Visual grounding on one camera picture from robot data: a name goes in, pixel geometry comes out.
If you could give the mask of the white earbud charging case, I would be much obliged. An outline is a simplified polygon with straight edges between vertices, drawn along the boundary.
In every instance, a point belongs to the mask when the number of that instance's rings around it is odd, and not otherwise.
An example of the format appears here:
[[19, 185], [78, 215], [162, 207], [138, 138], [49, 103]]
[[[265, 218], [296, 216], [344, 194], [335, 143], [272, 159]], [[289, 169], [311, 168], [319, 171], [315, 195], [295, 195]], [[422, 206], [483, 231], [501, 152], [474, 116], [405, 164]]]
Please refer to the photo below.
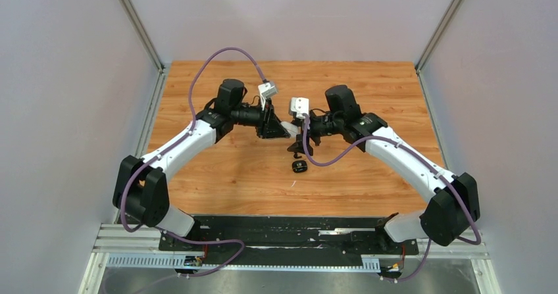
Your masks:
[[296, 138], [301, 133], [301, 128], [291, 122], [281, 121], [281, 126], [289, 133], [289, 138]]

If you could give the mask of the black earbud case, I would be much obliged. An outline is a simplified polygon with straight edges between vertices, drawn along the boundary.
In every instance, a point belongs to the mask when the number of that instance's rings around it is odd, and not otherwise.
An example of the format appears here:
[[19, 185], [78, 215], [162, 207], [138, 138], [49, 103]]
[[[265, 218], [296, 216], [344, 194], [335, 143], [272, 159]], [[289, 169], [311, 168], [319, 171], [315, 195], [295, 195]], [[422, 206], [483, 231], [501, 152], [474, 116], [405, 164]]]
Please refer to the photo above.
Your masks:
[[296, 174], [306, 172], [308, 170], [308, 164], [304, 160], [297, 160], [292, 162], [292, 171]]

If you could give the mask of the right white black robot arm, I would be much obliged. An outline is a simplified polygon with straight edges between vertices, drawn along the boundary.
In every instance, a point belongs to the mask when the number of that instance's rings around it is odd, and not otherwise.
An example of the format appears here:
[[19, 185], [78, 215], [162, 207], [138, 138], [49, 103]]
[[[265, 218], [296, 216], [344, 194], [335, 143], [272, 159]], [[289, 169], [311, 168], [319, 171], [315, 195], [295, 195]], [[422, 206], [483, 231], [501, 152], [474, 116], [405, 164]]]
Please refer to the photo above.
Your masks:
[[[470, 174], [456, 175], [412, 148], [385, 120], [363, 112], [346, 85], [327, 89], [325, 97], [329, 109], [320, 116], [310, 109], [308, 98], [291, 98], [291, 125], [298, 127], [293, 151], [305, 154], [313, 165], [325, 167], [359, 148], [397, 172], [427, 203], [424, 210], [395, 213], [379, 223], [375, 237], [381, 251], [392, 253], [410, 239], [430, 239], [441, 246], [455, 240], [481, 244], [476, 226], [480, 218], [478, 188]], [[319, 144], [322, 137], [331, 135], [342, 135], [349, 147], [331, 161], [319, 163], [313, 159], [309, 141]]]

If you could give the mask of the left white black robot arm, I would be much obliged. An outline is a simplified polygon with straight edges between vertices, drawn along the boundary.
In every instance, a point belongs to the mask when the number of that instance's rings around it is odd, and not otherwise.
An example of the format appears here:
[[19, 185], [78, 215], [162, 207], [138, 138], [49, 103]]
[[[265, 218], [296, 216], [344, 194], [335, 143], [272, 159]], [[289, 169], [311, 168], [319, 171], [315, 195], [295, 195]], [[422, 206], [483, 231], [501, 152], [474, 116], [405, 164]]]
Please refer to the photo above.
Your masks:
[[215, 145], [235, 125], [251, 126], [261, 139], [289, 138], [290, 133], [276, 116], [272, 96], [274, 83], [258, 86], [259, 102], [243, 102], [247, 89], [237, 79], [225, 79], [217, 96], [195, 115], [195, 120], [178, 135], [151, 153], [137, 158], [127, 156], [120, 163], [113, 205], [124, 216], [141, 225], [176, 234], [176, 241], [186, 250], [201, 243], [195, 219], [170, 204], [168, 184], [192, 158]]

